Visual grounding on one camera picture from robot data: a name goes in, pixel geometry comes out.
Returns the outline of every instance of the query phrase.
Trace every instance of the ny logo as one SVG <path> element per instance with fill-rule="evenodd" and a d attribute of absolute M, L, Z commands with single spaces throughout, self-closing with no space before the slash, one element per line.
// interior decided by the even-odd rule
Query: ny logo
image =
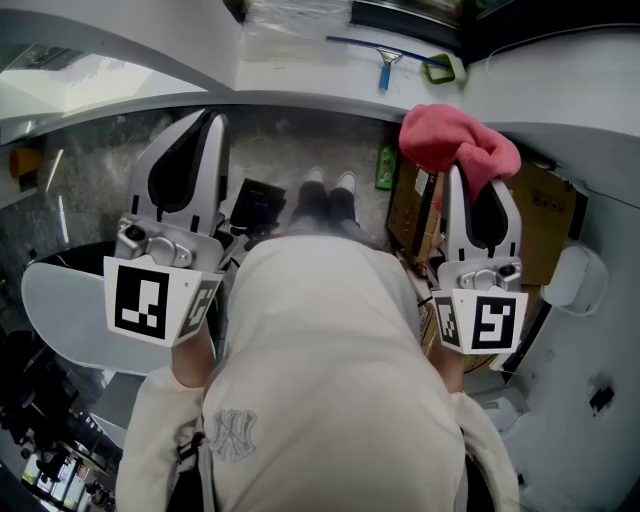
<path fill-rule="evenodd" d="M 257 420 L 258 416 L 253 411 L 218 411 L 213 417 L 213 454 L 220 460 L 225 460 L 227 452 L 230 452 L 230 462 L 238 462 L 253 453 L 256 447 L 251 442 L 251 429 Z"/>

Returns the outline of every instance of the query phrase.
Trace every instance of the pink towel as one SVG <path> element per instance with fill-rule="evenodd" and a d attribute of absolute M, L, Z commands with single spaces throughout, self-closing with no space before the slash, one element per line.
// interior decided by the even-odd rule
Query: pink towel
<path fill-rule="evenodd" d="M 402 123 L 400 149 L 425 171 L 448 172 L 460 162 L 472 202 L 489 180 L 520 170 L 520 154 L 509 139 L 449 105 L 412 108 Z"/>

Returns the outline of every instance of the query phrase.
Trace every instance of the marble floor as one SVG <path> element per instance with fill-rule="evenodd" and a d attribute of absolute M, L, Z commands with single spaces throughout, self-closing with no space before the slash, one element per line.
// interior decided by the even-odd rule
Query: marble floor
<path fill-rule="evenodd" d="M 0 210 L 0 325 L 7 332 L 30 328 L 19 291 L 30 251 L 41 259 L 114 239 L 117 221 L 125 211 L 132 162 L 164 128 L 194 110 L 109 117 L 59 130 L 39 141 L 46 163 L 38 173 L 38 193 Z M 381 147 L 397 141 L 399 125 L 306 109 L 228 106 L 220 110 L 227 115 L 231 131 L 229 194 L 221 206 L 223 213 L 230 214 L 243 180 L 252 178 L 287 190 L 280 217 L 281 225 L 286 225 L 308 169 L 323 167 L 328 184 L 351 170 L 359 180 L 358 220 L 377 242 L 384 243 L 390 192 L 375 188 L 376 165 Z M 98 386 L 86 394 L 99 396 L 104 377 L 74 366 L 69 365 L 69 370 L 75 380 L 93 380 Z M 87 403 L 94 398 L 87 396 Z"/>

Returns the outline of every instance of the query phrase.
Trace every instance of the green bottle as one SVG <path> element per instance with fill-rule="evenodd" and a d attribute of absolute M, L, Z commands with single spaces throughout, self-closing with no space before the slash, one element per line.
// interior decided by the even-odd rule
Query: green bottle
<path fill-rule="evenodd" d="M 378 172 L 376 174 L 376 188 L 391 190 L 393 186 L 393 173 L 396 170 L 396 158 L 398 151 L 389 145 L 382 148 L 378 158 Z"/>

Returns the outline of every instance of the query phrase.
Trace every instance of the gray pants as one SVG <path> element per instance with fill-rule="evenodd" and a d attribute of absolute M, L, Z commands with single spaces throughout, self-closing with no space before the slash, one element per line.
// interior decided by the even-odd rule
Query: gray pants
<path fill-rule="evenodd" d="M 308 181 L 300 187 L 298 206 L 286 234 L 330 234 L 380 249 L 356 222 L 353 194 L 337 188 L 327 195 L 324 185 L 315 181 Z"/>

